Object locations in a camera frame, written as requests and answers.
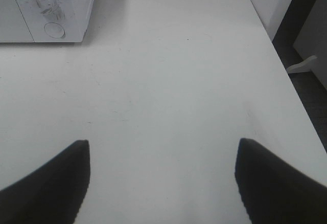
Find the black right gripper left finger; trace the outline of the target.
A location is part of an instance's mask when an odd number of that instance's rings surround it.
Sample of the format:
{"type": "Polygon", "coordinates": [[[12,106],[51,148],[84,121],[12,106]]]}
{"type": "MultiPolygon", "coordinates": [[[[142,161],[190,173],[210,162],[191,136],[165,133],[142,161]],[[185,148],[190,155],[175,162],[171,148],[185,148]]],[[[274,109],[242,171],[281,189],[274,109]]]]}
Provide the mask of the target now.
{"type": "Polygon", "coordinates": [[[90,182],[87,140],[1,190],[1,223],[74,223],[90,182]]]}

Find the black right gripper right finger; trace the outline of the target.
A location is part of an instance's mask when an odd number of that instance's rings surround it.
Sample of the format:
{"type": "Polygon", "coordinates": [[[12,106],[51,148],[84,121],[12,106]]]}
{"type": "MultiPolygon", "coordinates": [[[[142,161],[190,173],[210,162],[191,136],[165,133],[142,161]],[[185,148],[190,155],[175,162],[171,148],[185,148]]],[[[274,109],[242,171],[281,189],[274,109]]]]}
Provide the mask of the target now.
{"type": "Polygon", "coordinates": [[[235,178],[252,223],[326,223],[326,187],[255,140],[240,139],[235,178]]]}

